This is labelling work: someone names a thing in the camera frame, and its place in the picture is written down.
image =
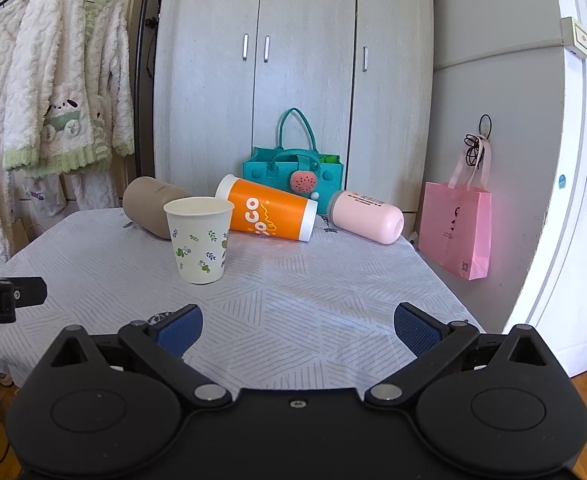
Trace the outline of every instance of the brown bottle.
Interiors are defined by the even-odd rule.
[[[170,240],[170,228],[163,209],[166,203],[189,195],[184,189],[150,176],[136,178],[123,194],[123,209],[130,220],[165,240]]]

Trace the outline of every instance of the pink gift bag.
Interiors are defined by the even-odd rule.
[[[427,182],[418,248],[446,270],[465,280],[484,278],[491,253],[491,193],[487,191],[491,147],[477,136],[482,162],[481,187],[471,188],[481,156],[466,184],[458,184],[466,168],[463,152],[449,184]]]

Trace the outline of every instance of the cabinet door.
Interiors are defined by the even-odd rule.
[[[273,148],[280,117],[295,106],[309,119],[320,152],[346,161],[354,25],[355,0],[260,0],[254,146]],[[284,145],[308,147],[302,123],[287,122]]]
[[[212,195],[222,177],[240,174],[251,156],[258,1],[162,0],[156,177],[190,194]]]
[[[356,34],[347,187],[415,212],[431,109],[433,0],[358,0]]]

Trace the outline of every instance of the silver screw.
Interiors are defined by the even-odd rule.
[[[402,390],[395,384],[376,384],[369,391],[378,400],[396,400],[402,395]]]
[[[220,384],[201,384],[194,390],[194,395],[200,400],[220,400],[226,393],[227,390]]]

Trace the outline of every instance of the orange cup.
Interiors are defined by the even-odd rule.
[[[221,181],[216,198],[233,202],[232,229],[308,242],[318,202],[243,180],[232,174]]]

